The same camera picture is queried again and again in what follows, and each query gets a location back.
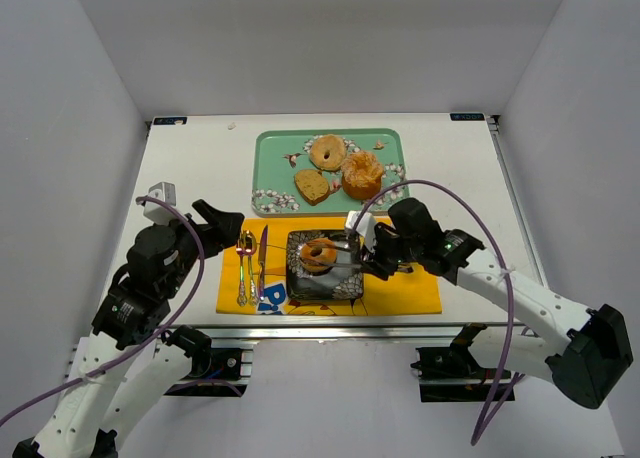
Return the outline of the metal tongs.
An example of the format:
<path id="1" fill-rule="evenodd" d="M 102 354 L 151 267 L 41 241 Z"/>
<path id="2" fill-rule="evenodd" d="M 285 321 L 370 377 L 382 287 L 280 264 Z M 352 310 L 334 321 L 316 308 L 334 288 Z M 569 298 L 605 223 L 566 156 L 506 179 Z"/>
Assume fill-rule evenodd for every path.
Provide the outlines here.
<path id="1" fill-rule="evenodd" d="M 358 247 L 339 247 L 337 245 L 334 246 L 337 251 L 337 259 L 333 267 L 361 270 L 360 266 L 363 259 Z"/>

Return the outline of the orange glazed donut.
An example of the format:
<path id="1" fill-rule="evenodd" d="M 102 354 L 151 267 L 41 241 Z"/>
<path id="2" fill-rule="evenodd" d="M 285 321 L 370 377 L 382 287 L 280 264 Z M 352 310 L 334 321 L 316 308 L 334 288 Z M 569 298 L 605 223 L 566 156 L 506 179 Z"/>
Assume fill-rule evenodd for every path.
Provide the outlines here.
<path id="1" fill-rule="evenodd" d="M 302 246 L 299 258 L 306 271 L 321 273 L 328 271 L 336 263 L 337 251 L 332 240 L 316 238 Z"/>

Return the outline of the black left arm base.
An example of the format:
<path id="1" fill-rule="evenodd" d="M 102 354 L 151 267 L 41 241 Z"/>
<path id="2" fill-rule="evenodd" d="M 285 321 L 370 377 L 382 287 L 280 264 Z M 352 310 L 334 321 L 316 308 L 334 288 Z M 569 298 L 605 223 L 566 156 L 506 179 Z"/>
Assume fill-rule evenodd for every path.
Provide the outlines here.
<path id="1" fill-rule="evenodd" d="M 213 347 L 165 393 L 170 397 L 240 398 L 252 373 L 253 350 Z"/>

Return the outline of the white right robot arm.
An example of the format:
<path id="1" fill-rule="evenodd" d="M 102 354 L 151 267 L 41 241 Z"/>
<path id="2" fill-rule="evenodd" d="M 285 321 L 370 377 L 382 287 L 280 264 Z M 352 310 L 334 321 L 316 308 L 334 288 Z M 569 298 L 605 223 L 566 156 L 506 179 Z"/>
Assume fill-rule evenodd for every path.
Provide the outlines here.
<path id="1" fill-rule="evenodd" d="M 404 199 L 388 211 L 389 224 L 352 212 L 347 231 L 363 238 L 363 272 L 386 280 L 404 264 L 472 292 L 529 327 L 523 336 L 486 324 L 465 325 L 452 340 L 443 364 L 430 356 L 415 363 L 429 378 L 466 378 L 504 367 L 548 381 L 574 403 L 597 409 L 631 366 L 633 355 L 622 314 L 571 301 L 528 277 L 508 271 L 496 253 L 472 235 L 442 229 L 426 206 Z"/>

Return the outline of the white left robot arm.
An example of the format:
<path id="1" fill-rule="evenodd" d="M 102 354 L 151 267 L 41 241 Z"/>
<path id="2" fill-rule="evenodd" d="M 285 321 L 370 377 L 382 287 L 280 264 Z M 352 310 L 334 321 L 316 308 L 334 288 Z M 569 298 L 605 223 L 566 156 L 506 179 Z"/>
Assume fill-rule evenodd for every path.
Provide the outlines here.
<path id="1" fill-rule="evenodd" d="M 170 301 L 191 271 L 236 244 L 244 221 L 204 200 L 195 223 L 160 198 L 143 196 L 150 226 L 139 231 L 92 323 L 78 375 L 53 389 L 61 397 L 46 425 L 19 442 L 16 457 L 115 457 L 140 419 L 181 379 L 218 384 L 211 338 L 187 325 Z"/>

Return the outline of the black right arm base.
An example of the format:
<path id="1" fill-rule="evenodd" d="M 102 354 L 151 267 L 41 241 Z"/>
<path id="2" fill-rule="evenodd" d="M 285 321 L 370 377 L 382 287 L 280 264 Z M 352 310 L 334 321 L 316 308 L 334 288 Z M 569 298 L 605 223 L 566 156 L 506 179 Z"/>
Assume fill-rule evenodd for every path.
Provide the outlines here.
<path id="1" fill-rule="evenodd" d="M 482 403 L 494 382 L 498 383 L 497 402 L 507 391 L 512 379 L 504 371 L 496 379 L 496 370 L 472 364 L 449 347 L 420 347 L 417 359 L 410 365 L 418 379 L 422 403 Z"/>

